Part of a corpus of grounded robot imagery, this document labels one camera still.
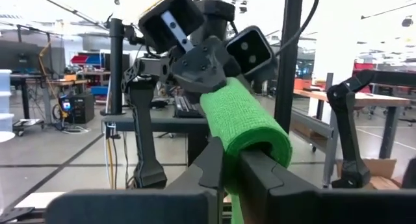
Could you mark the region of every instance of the metal pole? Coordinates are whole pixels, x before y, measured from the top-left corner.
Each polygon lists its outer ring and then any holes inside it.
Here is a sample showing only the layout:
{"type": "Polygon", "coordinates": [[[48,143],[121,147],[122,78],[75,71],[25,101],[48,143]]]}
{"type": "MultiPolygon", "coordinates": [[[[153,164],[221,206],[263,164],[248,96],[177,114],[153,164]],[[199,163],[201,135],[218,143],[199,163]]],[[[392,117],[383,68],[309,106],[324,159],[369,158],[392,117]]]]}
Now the metal pole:
{"type": "Polygon", "coordinates": [[[110,23],[110,82],[111,109],[110,114],[123,114],[122,108],[122,76],[123,76],[123,39],[124,26],[120,19],[112,18],[110,23]]]}
{"type": "Polygon", "coordinates": [[[48,43],[47,49],[48,49],[48,51],[49,51],[49,63],[50,63],[50,65],[49,65],[49,70],[50,70],[51,74],[53,75],[53,74],[54,74],[54,72],[55,72],[55,70],[53,69],[53,63],[52,63],[52,61],[53,61],[53,57],[52,57],[51,34],[49,34],[49,33],[47,32],[47,33],[46,33],[46,36],[47,36],[47,43],[48,43]]]}
{"type": "Polygon", "coordinates": [[[20,25],[18,25],[18,42],[22,42],[22,39],[21,39],[21,27],[20,27],[20,25]]]}
{"type": "MultiPolygon", "coordinates": [[[[300,28],[302,0],[286,0],[281,45],[285,44],[300,28]]],[[[298,40],[287,46],[280,53],[278,84],[276,87],[276,104],[274,119],[289,133],[293,101],[294,74],[298,59],[298,40]]]]}

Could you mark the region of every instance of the blue bin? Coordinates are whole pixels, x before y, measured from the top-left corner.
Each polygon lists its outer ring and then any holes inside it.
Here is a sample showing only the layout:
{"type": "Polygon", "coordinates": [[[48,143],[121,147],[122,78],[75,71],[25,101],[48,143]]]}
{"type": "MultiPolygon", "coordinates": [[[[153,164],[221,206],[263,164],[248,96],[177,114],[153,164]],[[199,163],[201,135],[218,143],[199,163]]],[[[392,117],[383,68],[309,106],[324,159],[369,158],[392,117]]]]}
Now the blue bin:
{"type": "Polygon", "coordinates": [[[92,86],[91,93],[92,95],[107,95],[109,87],[107,86],[92,86]]]}

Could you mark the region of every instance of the keyboard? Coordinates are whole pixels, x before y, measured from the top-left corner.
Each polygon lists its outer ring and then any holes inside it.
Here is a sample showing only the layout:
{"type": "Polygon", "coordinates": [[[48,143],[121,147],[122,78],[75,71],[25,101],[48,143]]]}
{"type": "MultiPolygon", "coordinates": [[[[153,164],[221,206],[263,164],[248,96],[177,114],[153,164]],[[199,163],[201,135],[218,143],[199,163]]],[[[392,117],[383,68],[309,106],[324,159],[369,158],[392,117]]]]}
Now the keyboard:
{"type": "Polygon", "coordinates": [[[175,96],[175,117],[176,118],[202,118],[195,105],[189,103],[185,96],[175,96]]]}

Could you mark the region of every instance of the green foam grip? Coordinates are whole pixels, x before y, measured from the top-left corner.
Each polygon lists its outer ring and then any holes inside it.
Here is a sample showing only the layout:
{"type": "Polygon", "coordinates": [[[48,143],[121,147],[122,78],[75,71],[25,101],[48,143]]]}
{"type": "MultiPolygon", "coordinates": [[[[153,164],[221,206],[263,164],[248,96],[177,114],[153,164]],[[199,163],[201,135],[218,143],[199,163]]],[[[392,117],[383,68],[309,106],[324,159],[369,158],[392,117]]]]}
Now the green foam grip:
{"type": "Polygon", "coordinates": [[[203,94],[200,103],[212,136],[224,145],[224,180],[231,194],[233,223],[244,223],[234,179],[239,152],[268,143],[271,157],[287,167],[292,158],[289,137],[236,78],[229,78],[227,86],[215,93],[203,94]]]}

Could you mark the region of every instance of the gray floor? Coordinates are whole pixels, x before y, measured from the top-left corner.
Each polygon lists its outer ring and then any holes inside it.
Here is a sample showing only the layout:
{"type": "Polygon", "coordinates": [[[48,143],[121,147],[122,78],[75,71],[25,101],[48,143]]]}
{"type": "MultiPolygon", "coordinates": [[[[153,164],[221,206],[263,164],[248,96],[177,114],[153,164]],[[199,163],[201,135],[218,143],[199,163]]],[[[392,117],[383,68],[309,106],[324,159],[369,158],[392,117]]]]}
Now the gray floor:
{"type": "MultiPolygon", "coordinates": [[[[274,101],[260,98],[270,112],[274,101]]],[[[296,108],[305,108],[308,101],[296,100],[296,108]]],[[[19,98],[11,100],[11,111],[16,119],[22,118],[19,98]]],[[[32,116],[41,116],[36,107],[32,116]]],[[[152,116],[172,116],[172,110],[151,111],[152,116]]],[[[63,134],[54,128],[41,130],[40,127],[28,129],[24,137],[16,137],[0,145],[0,185],[5,205],[16,204],[33,192],[67,192],[80,188],[108,188],[104,166],[103,138],[101,135],[101,117],[88,123],[90,132],[86,134],[63,134]]],[[[381,110],[368,120],[365,115],[356,119],[361,155],[364,158],[376,158],[381,144],[384,118],[381,110]]],[[[320,186],[323,172],[324,154],[311,152],[311,147],[291,134],[294,147],[293,163],[289,170],[301,178],[320,186]]],[[[155,139],[157,158],[163,164],[183,164],[186,162],[185,141],[183,136],[174,139],[155,139]]],[[[408,160],[416,155],[415,129],[400,122],[393,149],[393,158],[398,159],[395,175],[403,173],[408,160]]],[[[137,162],[133,133],[127,135],[129,166],[137,162]]],[[[119,164],[125,164],[123,143],[117,141],[119,164]]],[[[184,166],[165,166],[168,181],[174,180],[185,170],[184,166]]],[[[118,184],[124,183],[125,166],[118,168],[118,184]]]]}

